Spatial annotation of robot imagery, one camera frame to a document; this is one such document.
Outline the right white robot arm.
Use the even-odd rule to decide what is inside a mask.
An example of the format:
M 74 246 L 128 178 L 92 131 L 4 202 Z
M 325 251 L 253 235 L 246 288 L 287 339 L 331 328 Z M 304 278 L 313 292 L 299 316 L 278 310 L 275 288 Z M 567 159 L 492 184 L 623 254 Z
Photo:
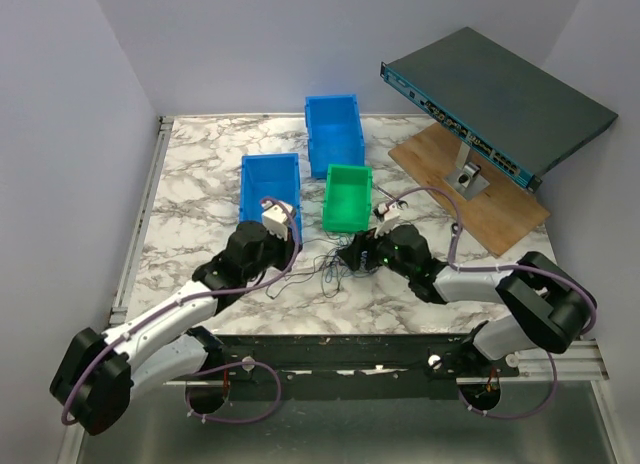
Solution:
M 374 229 L 360 231 L 338 256 L 352 271 L 385 267 L 404 277 L 426 303 L 506 306 L 507 316 L 476 326 L 460 351 L 462 368 L 474 376 L 518 351 L 540 348 L 562 354 L 595 324 L 593 296 L 537 251 L 514 264 L 458 267 L 433 257 L 417 228 L 403 224 L 384 235 Z

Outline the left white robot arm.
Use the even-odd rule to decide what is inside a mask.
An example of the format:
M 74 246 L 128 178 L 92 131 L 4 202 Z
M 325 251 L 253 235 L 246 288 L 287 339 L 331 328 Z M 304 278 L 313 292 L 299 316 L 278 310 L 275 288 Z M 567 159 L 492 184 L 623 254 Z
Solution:
M 252 279 L 270 268 L 283 278 L 300 247 L 295 222 L 275 228 L 267 221 L 244 221 L 226 247 L 170 298 L 110 330 L 79 331 L 49 386 L 62 406 L 62 424 L 78 424 L 91 435 L 111 427 L 129 406 L 135 371 L 190 328 L 255 291 Z

